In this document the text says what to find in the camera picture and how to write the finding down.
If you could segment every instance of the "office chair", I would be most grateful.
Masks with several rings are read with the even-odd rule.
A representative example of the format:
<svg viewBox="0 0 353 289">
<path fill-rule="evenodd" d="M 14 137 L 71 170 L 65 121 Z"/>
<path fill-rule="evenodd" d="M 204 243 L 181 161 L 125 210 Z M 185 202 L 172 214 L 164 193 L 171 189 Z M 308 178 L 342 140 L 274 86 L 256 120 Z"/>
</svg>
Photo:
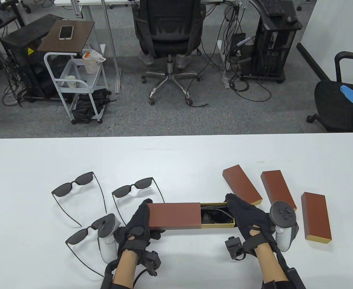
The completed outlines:
<svg viewBox="0 0 353 289">
<path fill-rule="evenodd" d="M 196 72 L 175 73 L 172 56 L 190 55 L 201 43 L 203 21 L 206 6 L 200 0 L 140 0 L 140 6 L 133 4 L 135 33 L 140 47 L 153 58 L 167 57 L 167 71 L 147 71 L 142 83 L 147 78 L 160 79 L 148 97 L 150 105 L 155 103 L 155 92 L 167 80 L 172 80 L 183 91 L 185 102 L 192 105 L 190 94 L 179 82 L 180 79 L 197 79 L 202 77 Z"/>
<path fill-rule="evenodd" d="M 306 2 L 300 3 L 297 6 L 297 11 L 301 11 L 302 10 L 302 5 L 310 4 L 310 3 L 313 3 L 313 2 L 317 2 L 317 0 L 306 0 Z"/>
<path fill-rule="evenodd" d="M 342 82 L 339 64 L 342 59 L 353 59 L 353 53 L 343 51 L 336 55 L 337 81 L 323 80 L 317 83 L 314 100 L 318 114 L 306 118 L 308 123 L 317 120 L 330 132 L 353 132 L 353 103 L 340 91 L 342 85 L 353 90 L 353 84 Z"/>
</svg>

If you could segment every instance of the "glove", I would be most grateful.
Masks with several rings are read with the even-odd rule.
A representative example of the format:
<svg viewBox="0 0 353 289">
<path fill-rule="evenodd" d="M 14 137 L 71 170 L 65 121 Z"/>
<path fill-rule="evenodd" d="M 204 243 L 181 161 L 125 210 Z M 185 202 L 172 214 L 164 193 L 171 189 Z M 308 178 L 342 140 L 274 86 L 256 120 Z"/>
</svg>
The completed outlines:
<svg viewBox="0 0 353 289">
<path fill-rule="evenodd" d="M 268 213 L 243 201 L 235 194 L 226 195 L 227 208 L 234 216 L 238 229 L 245 240 L 251 238 L 250 230 L 261 231 L 265 239 L 276 244 L 273 238 L 272 223 Z"/>
<path fill-rule="evenodd" d="M 150 231 L 150 209 L 147 205 L 148 203 L 152 203 L 152 200 L 144 200 L 128 224 L 125 227 L 118 228 L 113 233 L 119 244 L 117 249 L 118 260 L 120 260 L 124 250 L 130 250 L 139 256 L 139 264 L 141 264 L 143 262 L 143 254 L 147 246 L 150 244 L 150 239 L 158 240 L 161 237 L 161 233 L 164 232 Z"/>
</svg>

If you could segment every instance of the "floor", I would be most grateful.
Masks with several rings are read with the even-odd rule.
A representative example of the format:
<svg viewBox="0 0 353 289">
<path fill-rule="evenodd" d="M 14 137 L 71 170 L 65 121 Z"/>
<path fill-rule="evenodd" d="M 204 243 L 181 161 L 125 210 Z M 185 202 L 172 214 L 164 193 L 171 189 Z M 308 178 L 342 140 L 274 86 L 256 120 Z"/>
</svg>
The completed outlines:
<svg viewBox="0 0 353 289">
<path fill-rule="evenodd" d="M 48 8 L 31 4 L 31 20 L 45 14 L 74 18 L 72 11 L 54 5 Z M 310 18 L 313 4 L 305 5 L 298 12 L 304 29 Z M 225 5 L 216 7 L 204 21 L 202 41 L 206 51 L 214 50 L 216 35 L 223 20 Z M 107 39 L 101 7 L 92 7 L 96 28 L 101 39 Z M 319 81 L 295 48 L 304 29 L 296 35 L 285 66 L 287 80 L 283 84 L 265 82 L 273 96 L 267 102 L 250 102 L 238 97 L 232 90 L 225 90 L 221 73 L 208 67 L 203 82 L 194 82 L 190 96 L 194 104 L 209 103 L 208 107 L 192 108 L 184 103 L 182 92 L 168 83 L 156 93 L 156 104 L 149 106 L 148 93 L 155 84 L 149 80 L 141 84 L 140 74 L 147 67 L 138 61 L 139 43 L 135 37 L 130 7 L 115 7 L 108 11 L 119 66 L 123 67 L 120 94 L 112 95 L 117 101 L 107 106 L 103 124 L 72 125 L 61 102 L 25 102 L 22 107 L 7 107 L 1 103 L 6 78 L 0 71 L 0 138 L 55 138 L 93 136 L 155 136 L 155 135 L 217 135 L 217 134 L 266 134 L 323 132 L 317 124 L 308 124 L 305 118 L 316 111 L 313 91 Z M 242 19 L 242 28 L 254 36 L 258 14 L 249 5 Z M 214 61 L 219 63 L 219 54 Z M 205 66 L 202 57 L 194 56 L 187 69 L 200 71 Z M 166 69 L 164 59 L 155 67 Z M 115 86 L 115 70 L 111 61 L 105 62 L 111 90 Z M 268 93 L 256 83 L 242 94 L 252 99 L 265 99 Z"/>
</svg>

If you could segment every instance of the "human hand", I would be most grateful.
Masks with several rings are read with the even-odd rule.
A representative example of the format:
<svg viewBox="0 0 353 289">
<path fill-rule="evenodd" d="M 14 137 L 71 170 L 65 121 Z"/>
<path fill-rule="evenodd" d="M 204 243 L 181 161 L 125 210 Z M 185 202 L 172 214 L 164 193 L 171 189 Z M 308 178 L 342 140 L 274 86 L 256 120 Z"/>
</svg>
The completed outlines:
<svg viewBox="0 0 353 289">
<path fill-rule="evenodd" d="M 150 231 L 149 229 L 150 209 L 148 203 L 152 202 L 151 199 L 144 200 L 127 225 L 120 227 L 113 234 L 119 244 L 118 258 L 124 250 L 130 250 L 135 252 L 140 259 L 150 244 L 150 239 L 160 239 L 161 233 L 164 231 Z"/>
<path fill-rule="evenodd" d="M 235 194 L 227 194 L 225 201 L 229 212 L 234 216 L 238 229 L 245 240 L 261 232 L 266 240 L 275 242 L 269 215 L 254 205 L 243 201 Z"/>
</svg>

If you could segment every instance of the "metal cart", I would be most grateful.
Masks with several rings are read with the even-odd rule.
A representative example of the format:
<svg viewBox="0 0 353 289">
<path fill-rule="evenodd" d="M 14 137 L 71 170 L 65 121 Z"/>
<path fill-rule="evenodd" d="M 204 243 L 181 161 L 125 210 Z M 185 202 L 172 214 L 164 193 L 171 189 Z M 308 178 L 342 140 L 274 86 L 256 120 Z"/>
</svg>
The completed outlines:
<svg viewBox="0 0 353 289">
<path fill-rule="evenodd" d="M 52 69 L 49 66 L 48 57 L 51 55 L 70 55 L 70 57 L 71 57 L 71 59 L 66 64 L 65 69 L 63 70 L 63 72 L 59 78 L 55 78 L 55 76 L 53 75 Z M 52 81 L 55 85 L 57 93 L 60 96 L 62 104 L 65 107 L 66 113 L 68 114 L 68 117 L 71 120 L 72 124 L 76 123 L 76 120 L 73 117 L 73 110 L 76 109 L 79 95 L 83 94 L 83 93 L 86 93 L 89 95 L 93 110 L 95 111 L 95 116 L 93 116 L 91 119 L 97 120 L 98 123 L 102 123 L 103 122 L 102 116 L 103 116 L 105 107 L 101 110 L 100 113 L 97 113 L 97 109 L 96 109 L 95 102 L 92 97 L 92 93 L 96 90 L 99 90 L 99 89 L 107 89 L 108 90 L 108 84 L 107 84 L 107 81 L 105 78 L 103 64 L 102 63 L 100 64 L 99 69 L 96 74 L 89 74 L 85 70 L 84 61 L 82 59 L 74 58 L 74 56 L 76 56 L 76 55 L 77 55 L 76 53 L 48 52 L 44 56 L 44 62 L 45 62 L 45 65 L 48 69 L 48 72 L 52 78 Z M 100 74 L 103 75 L 104 86 L 98 85 Z M 69 75 L 75 76 L 76 79 L 65 79 Z M 68 82 L 76 82 L 77 87 L 70 88 L 68 86 Z M 65 99 L 62 96 L 63 93 L 74 93 L 75 94 L 70 108 L 68 108 L 68 106 L 66 105 Z"/>
</svg>

